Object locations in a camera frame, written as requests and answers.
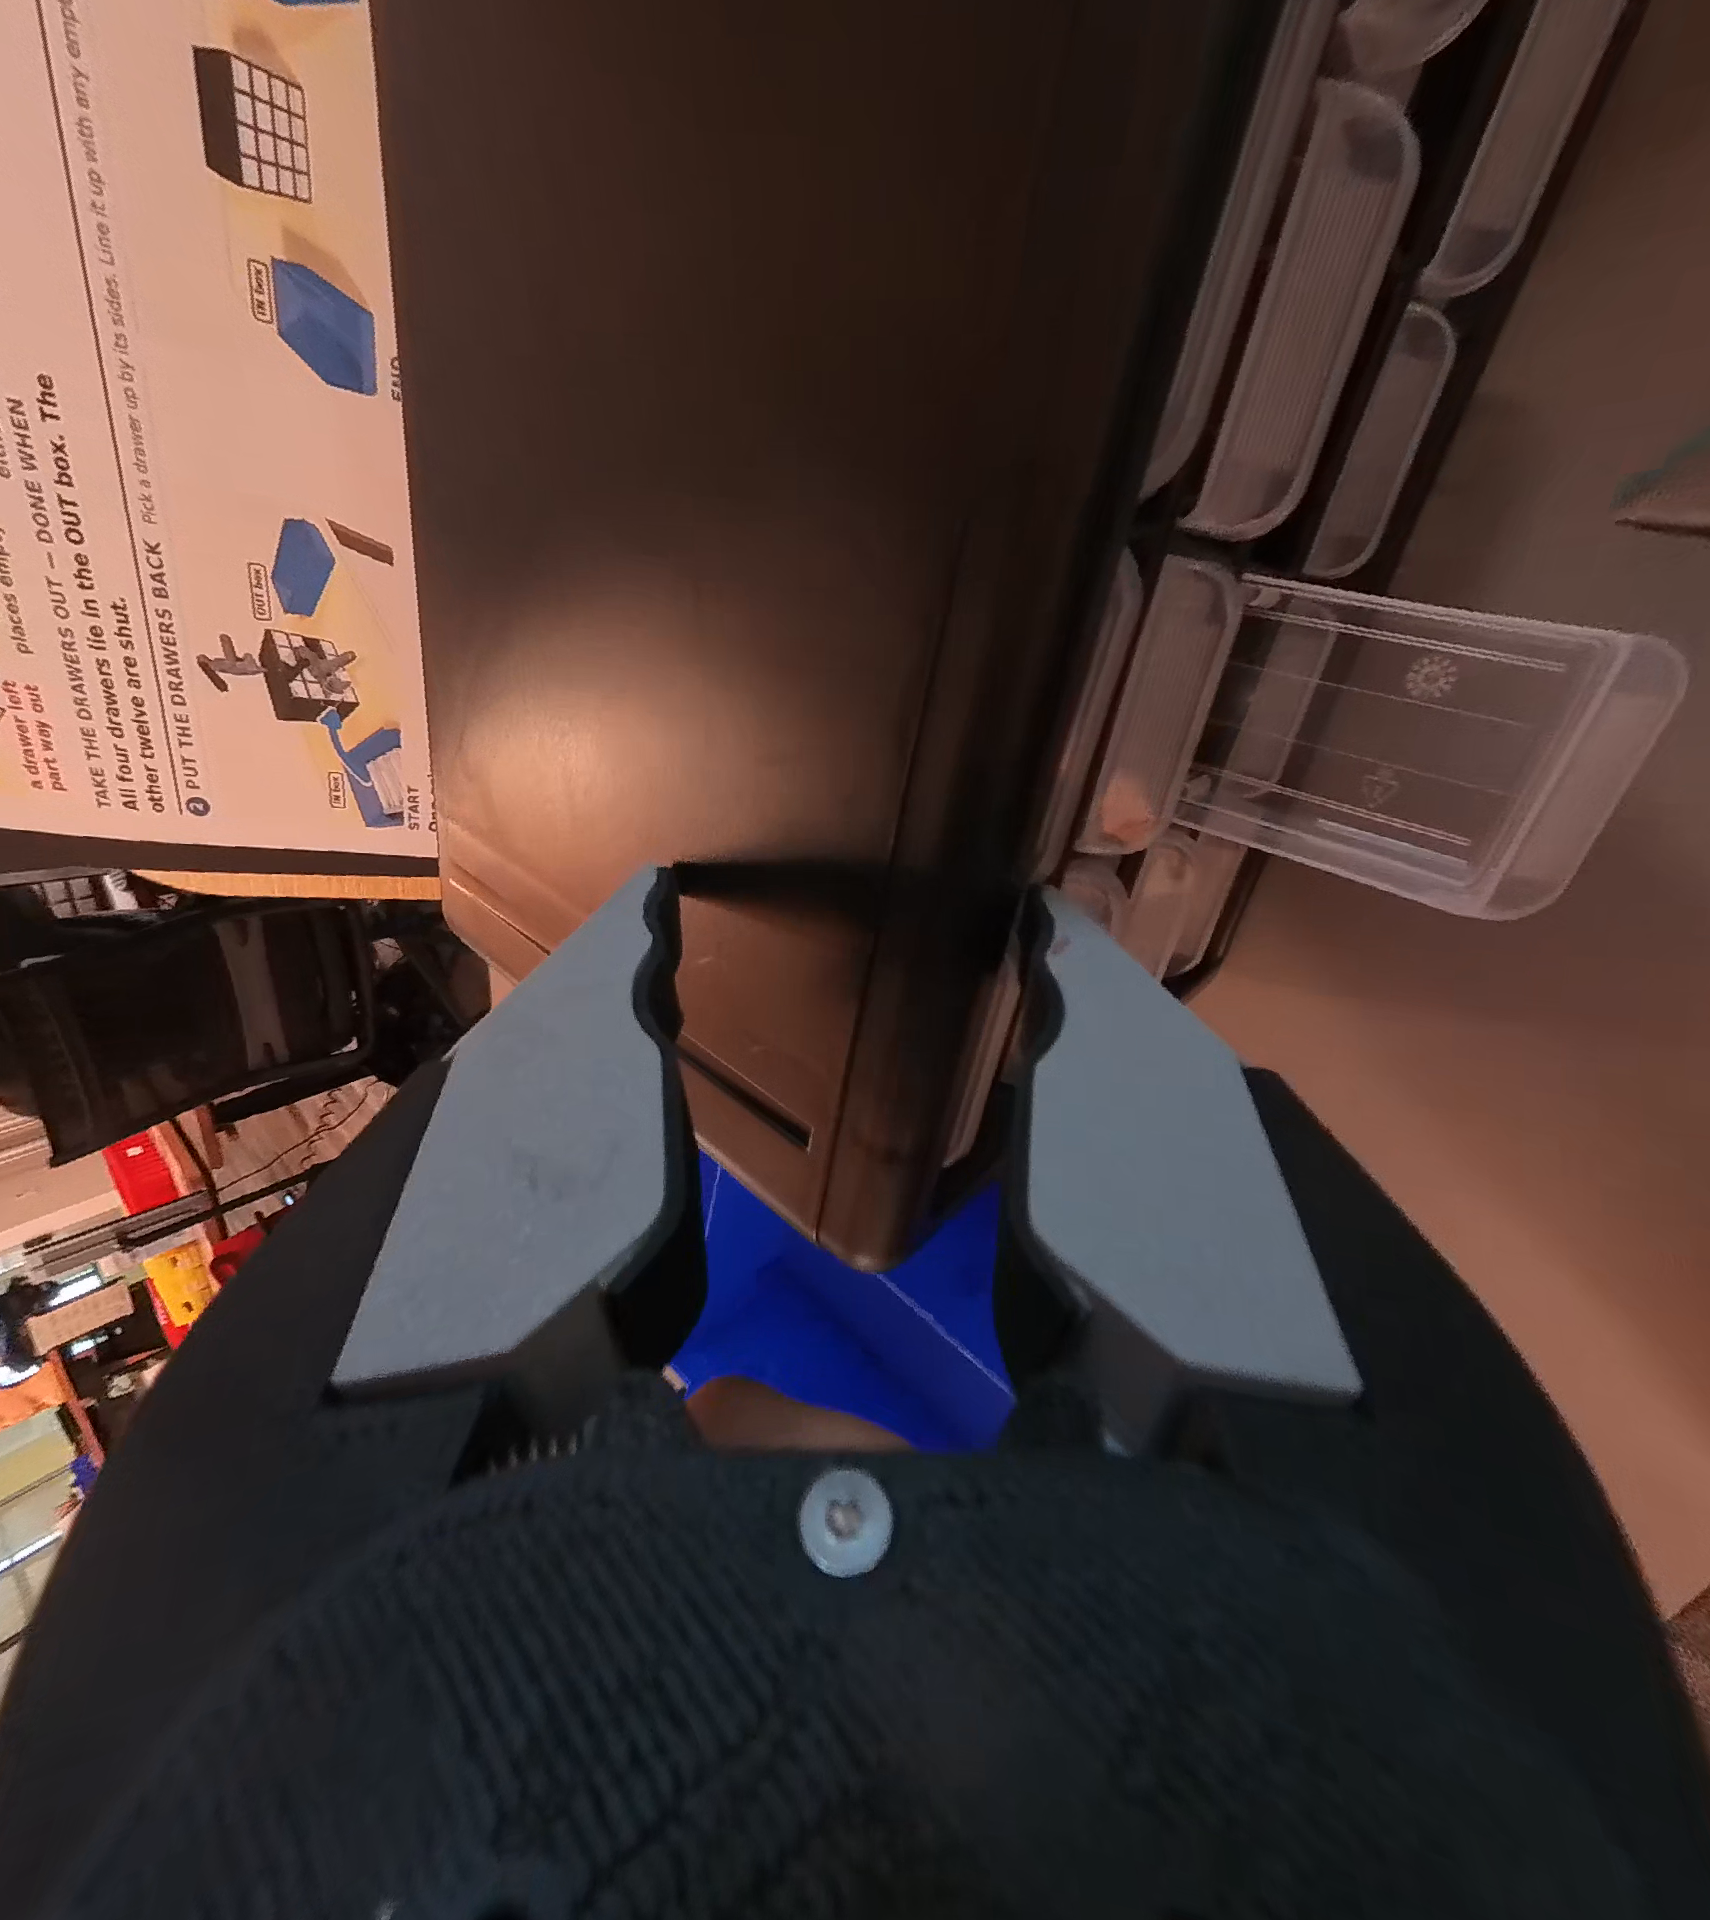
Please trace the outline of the red crate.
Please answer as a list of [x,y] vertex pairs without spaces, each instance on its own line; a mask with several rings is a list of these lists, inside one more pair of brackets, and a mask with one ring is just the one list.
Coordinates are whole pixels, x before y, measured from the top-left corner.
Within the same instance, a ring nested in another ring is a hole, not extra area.
[[169,1150],[154,1129],[143,1129],[103,1146],[99,1160],[126,1217],[173,1206],[191,1191],[191,1188],[184,1183],[184,1175]]

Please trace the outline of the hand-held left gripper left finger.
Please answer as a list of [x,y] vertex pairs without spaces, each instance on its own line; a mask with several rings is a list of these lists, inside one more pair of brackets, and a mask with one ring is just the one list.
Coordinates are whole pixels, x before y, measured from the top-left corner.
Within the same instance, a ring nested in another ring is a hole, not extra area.
[[599,1404],[708,1296],[677,883],[645,868],[452,1052],[330,1386]]

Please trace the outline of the black office chair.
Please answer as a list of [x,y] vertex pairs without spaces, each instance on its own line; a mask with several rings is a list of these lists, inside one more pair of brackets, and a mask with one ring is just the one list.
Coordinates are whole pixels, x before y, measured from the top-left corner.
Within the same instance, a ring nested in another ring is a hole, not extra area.
[[0,963],[0,1069],[52,1166],[208,1107],[219,1126],[402,1086],[488,1007],[433,902],[203,898]]

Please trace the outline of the grid of clear drawers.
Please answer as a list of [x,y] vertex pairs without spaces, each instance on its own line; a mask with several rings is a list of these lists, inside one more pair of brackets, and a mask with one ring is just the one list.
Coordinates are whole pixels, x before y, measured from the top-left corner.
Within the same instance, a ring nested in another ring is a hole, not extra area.
[[1404,601],[1384,587],[1635,11],[1278,10],[1040,829],[1040,874],[1170,992],[1289,862],[1174,823],[1247,577]]

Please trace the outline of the black drawer cabinet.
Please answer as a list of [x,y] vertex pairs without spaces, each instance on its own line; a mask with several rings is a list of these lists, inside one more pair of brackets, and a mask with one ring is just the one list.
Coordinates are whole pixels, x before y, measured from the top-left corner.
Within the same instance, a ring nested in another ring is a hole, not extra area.
[[373,4],[450,921],[683,863],[705,1153],[993,1155],[1018,899],[1283,4]]

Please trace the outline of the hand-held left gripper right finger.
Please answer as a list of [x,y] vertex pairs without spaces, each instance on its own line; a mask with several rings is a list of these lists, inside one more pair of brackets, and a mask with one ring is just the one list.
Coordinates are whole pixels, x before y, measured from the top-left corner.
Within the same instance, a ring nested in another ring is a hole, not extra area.
[[995,1339],[1103,1447],[1206,1394],[1351,1410],[1363,1381],[1240,1058],[1057,887],[1022,910]]

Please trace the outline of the white instruction poster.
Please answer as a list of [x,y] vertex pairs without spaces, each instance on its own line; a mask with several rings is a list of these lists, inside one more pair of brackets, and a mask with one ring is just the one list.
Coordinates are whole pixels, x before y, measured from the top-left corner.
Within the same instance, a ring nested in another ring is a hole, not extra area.
[[0,2],[0,875],[436,875],[369,4]]

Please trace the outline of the blue plastic bin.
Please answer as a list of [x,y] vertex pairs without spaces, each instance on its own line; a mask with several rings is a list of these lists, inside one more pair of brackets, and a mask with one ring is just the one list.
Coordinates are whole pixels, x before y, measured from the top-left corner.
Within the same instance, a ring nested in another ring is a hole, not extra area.
[[753,1379],[921,1451],[982,1451],[1000,1438],[1013,1391],[993,1320],[995,1181],[871,1271],[801,1235],[708,1155],[698,1204],[704,1303],[667,1362],[685,1390]]

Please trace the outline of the transparent small drawer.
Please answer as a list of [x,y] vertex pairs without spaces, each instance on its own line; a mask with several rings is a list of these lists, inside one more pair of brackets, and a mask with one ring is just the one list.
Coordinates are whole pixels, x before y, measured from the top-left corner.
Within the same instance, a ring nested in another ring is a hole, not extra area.
[[1559,899],[1687,689],[1660,636],[1244,589],[1174,823],[1458,918]]

